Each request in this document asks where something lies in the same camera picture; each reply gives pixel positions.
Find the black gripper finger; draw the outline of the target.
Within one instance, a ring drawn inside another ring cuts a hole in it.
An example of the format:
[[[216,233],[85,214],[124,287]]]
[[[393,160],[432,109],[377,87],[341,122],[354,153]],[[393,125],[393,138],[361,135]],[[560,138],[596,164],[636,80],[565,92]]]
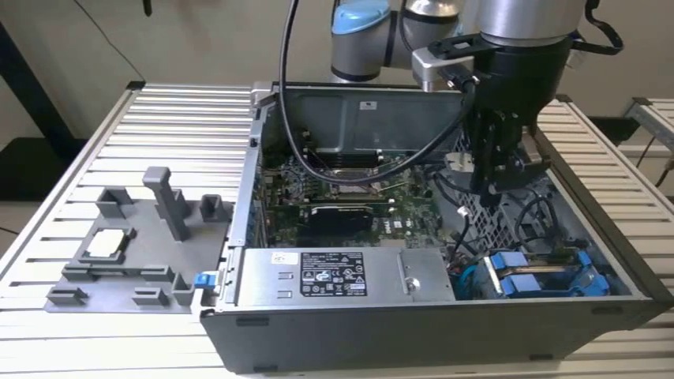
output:
[[[549,167],[549,155],[536,142],[536,127],[516,114],[501,114],[496,128],[496,191],[525,187]]]
[[[496,205],[500,200],[500,196],[489,191],[493,172],[491,158],[499,123],[500,115],[496,111],[476,111],[471,120],[469,148],[473,172],[469,186],[479,197],[480,205]]]

